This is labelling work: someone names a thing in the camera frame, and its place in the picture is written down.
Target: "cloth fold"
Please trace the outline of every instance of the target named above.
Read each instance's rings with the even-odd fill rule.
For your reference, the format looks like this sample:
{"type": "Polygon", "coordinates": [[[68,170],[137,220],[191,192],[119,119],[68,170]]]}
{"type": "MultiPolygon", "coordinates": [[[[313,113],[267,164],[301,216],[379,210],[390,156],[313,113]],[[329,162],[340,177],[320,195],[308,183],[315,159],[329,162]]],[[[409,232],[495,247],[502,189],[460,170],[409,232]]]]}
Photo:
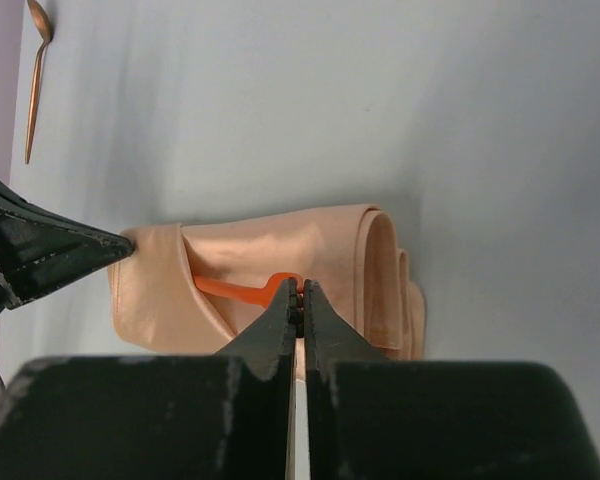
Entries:
{"type": "MultiPolygon", "coordinates": [[[[213,353],[263,309],[205,295],[193,275],[262,287],[287,271],[318,281],[335,311],[388,357],[422,357],[424,299],[409,279],[409,258],[398,248],[393,222],[375,206],[146,226],[123,235],[136,251],[109,267],[109,281],[113,324],[125,341],[162,353],[213,353]]],[[[303,378],[303,349],[298,353],[303,378]]]]}

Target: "white table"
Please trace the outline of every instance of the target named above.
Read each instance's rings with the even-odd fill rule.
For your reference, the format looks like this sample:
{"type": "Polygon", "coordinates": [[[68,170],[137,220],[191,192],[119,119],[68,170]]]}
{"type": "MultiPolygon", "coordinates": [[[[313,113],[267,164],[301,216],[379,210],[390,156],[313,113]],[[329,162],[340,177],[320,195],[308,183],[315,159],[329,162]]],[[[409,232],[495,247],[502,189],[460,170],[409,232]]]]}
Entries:
{"type": "MultiPolygon", "coordinates": [[[[14,190],[112,231],[377,202],[428,356],[548,363],[600,449],[600,0],[42,3],[57,32],[25,167],[25,15],[14,190]]],[[[0,320],[7,380],[137,351],[104,272],[0,320]]]]}

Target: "napkin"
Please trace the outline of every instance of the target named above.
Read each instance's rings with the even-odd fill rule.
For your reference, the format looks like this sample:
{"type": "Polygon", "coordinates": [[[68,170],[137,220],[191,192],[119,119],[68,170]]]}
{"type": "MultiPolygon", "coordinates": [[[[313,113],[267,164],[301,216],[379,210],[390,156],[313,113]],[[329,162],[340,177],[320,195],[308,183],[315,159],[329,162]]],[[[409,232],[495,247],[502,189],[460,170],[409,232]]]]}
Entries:
{"type": "MultiPolygon", "coordinates": [[[[214,353],[263,308],[199,291],[193,275],[263,287],[277,272],[316,280],[334,310],[391,359],[422,357],[425,304],[391,218],[373,205],[252,220],[132,228],[132,256],[109,267],[113,325],[125,341],[169,354],[214,353]]],[[[298,342],[296,375],[304,378],[298,342]]]]}

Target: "orange plastic handle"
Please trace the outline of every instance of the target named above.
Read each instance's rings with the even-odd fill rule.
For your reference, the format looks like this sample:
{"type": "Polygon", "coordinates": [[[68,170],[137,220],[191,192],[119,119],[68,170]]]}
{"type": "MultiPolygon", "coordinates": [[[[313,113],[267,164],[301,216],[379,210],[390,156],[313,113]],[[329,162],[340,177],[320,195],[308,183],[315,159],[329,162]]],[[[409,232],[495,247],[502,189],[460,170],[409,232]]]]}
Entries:
{"type": "Polygon", "coordinates": [[[260,305],[267,308],[273,300],[274,295],[280,288],[280,284],[287,278],[295,278],[298,282],[298,293],[302,293],[304,283],[302,277],[297,273],[278,272],[269,277],[267,284],[263,288],[245,287],[233,283],[221,282],[207,277],[193,277],[198,290],[215,295],[217,297],[231,298],[252,305],[260,305]]]}

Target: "folded cloth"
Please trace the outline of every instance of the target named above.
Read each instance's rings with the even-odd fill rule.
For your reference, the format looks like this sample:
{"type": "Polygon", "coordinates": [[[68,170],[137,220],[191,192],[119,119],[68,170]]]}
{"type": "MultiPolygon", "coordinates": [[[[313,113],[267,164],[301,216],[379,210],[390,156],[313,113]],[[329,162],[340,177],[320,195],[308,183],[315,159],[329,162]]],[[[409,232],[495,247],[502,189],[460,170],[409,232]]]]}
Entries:
{"type": "MultiPolygon", "coordinates": [[[[320,283],[334,310],[392,359],[422,357],[424,299],[409,280],[389,216],[371,205],[316,208],[241,222],[123,232],[135,253],[109,267],[113,324],[156,352],[217,351],[263,311],[205,295],[193,275],[262,287],[276,272],[320,283]]],[[[297,376],[304,378],[298,345],[297,376]]]]}

